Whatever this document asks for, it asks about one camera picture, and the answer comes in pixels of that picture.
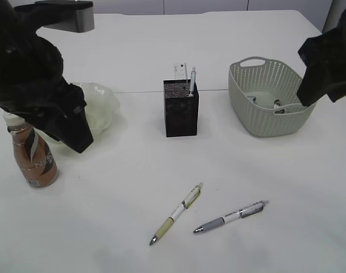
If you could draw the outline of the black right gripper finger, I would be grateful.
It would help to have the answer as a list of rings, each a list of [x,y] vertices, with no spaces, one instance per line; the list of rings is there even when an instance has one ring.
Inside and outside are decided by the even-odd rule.
[[[321,64],[314,64],[306,68],[304,77],[297,91],[300,103],[311,106],[326,94],[328,73]]]

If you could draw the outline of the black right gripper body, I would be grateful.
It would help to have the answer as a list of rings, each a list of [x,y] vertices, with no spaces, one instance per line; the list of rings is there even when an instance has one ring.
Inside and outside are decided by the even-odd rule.
[[[346,9],[335,28],[305,40],[298,50],[306,68],[321,64],[328,73],[326,94],[332,102],[346,96]]]

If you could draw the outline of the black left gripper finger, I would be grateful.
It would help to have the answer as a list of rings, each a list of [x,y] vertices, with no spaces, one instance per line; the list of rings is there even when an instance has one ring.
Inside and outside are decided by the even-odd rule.
[[[67,117],[62,114],[51,118],[44,132],[62,141],[75,152],[83,153],[94,141],[88,125],[85,110],[77,108],[78,113]]]

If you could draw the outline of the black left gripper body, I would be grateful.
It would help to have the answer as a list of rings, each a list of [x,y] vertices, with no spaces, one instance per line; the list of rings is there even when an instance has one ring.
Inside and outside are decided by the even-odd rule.
[[[77,114],[86,102],[63,78],[60,51],[36,32],[9,1],[0,1],[0,106],[44,131],[51,118]]]

